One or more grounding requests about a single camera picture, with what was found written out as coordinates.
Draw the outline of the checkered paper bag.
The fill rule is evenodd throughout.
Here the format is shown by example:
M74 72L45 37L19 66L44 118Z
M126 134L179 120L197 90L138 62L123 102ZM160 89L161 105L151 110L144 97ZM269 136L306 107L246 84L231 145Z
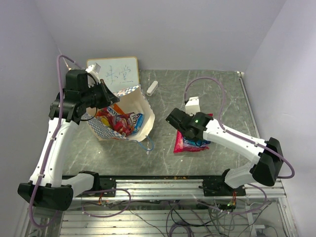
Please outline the checkered paper bag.
M131 141L147 152L152 151L154 142L149 134L154 126L155 114L141 86L129 87L114 95L119 102L101 109L88 108L81 120L88 123L100 141Z

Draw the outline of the blue red snack bag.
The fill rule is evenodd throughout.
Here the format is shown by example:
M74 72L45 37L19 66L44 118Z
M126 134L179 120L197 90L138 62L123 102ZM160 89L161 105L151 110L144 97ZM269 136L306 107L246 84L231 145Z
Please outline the blue red snack bag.
M182 138L182 140L183 140L183 147L192 148L192 149L204 149L208 147L208 145L211 143L210 141L206 141L206 140L193 141L193 140L188 140L186 138Z

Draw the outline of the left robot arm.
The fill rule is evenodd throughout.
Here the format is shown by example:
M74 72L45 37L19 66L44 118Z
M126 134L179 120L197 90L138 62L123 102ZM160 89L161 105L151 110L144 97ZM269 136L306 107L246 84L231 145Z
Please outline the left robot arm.
M50 105L48 133L39 162L29 181L17 190L31 206L58 211L67 210L72 199L84 192L89 196L100 192L96 172L81 171L72 178L62 178L65 151L87 108L102 109L119 102L92 70L70 70L65 81L62 92Z

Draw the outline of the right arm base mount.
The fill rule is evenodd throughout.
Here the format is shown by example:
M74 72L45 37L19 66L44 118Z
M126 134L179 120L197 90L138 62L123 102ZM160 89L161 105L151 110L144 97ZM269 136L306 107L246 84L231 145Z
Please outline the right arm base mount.
M233 194L236 194L237 197L243 197L246 195L244 186L233 189L225 184L223 178L218 175L203 178L199 188L203 190L205 197L233 196Z

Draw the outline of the red chips bag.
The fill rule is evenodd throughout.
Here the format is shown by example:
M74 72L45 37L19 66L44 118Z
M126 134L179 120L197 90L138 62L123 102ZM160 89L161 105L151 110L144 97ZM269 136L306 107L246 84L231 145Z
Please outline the red chips bag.
M175 108L166 121L177 130L174 153L198 152L208 149L211 143L203 139L206 125L213 120L213 114L197 112L194 116Z

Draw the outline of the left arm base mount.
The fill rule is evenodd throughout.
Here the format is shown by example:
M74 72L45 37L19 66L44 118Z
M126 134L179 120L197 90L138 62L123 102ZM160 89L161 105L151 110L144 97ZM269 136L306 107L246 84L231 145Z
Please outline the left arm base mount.
M100 195L97 191L104 191L103 197L114 197L116 194L117 182L114 178L109 176L97 176L94 177L94 183L90 190L84 191L82 195Z

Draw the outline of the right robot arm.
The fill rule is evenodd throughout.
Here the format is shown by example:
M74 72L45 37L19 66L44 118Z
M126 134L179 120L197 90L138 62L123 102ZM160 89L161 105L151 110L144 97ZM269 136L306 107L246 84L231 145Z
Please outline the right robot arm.
M194 116L175 108L166 121L179 131L184 138L199 142L210 141L227 147L248 159L248 163L235 169L227 169L218 182L218 191L229 195L236 188L250 183L272 187L279 175L283 161L282 150L275 138L268 141L248 136L227 126L202 112Z

